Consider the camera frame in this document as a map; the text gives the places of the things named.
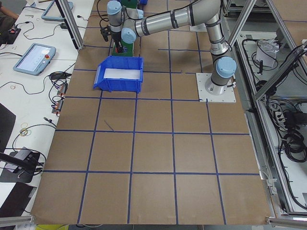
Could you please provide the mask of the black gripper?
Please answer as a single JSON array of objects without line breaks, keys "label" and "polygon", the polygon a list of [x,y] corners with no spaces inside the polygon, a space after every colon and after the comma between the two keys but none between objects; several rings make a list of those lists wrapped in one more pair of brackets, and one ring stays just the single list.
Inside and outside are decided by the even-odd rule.
[{"label": "black gripper", "polygon": [[115,43],[115,53],[126,53],[127,48],[125,46],[122,46],[121,43],[121,32],[111,32],[112,39]]}]

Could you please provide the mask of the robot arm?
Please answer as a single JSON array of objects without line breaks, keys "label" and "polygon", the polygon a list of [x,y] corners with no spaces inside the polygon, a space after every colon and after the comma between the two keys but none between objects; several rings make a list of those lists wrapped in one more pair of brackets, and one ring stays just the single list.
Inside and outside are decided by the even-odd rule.
[{"label": "robot arm", "polygon": [[177,29],[182,26],[204,24],[211,44],[213,73],[205,83],[205,89],[212,95],[225,92],[237,65],[229,57],[230,44],[223,34],[220,18],[220,2],[217,0],[196,0],[182,8],[173,9],[150,16],[143,11],[128,8],[118,0],[107,3],[108,26],[102,27],[101,34],[105,41],[110,36],[119,52],[122,43],[132,44],[137,37],[148,36],[158,32]]}]

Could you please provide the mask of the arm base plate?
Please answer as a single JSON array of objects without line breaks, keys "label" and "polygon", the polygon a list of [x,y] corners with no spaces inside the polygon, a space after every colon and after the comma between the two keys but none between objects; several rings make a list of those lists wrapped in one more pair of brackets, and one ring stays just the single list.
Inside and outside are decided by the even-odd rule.
[{"label": "arm base plate", "polygon": [[207,32],[206,25],[204,23],[195,26],[189,26],[191,32]]},{"label": "arm base plate", "polygon": [[211,73],[196,73],[197,88],[200,102],[235,103],[236,97],[231,80],[224,86],[213,84]]}]

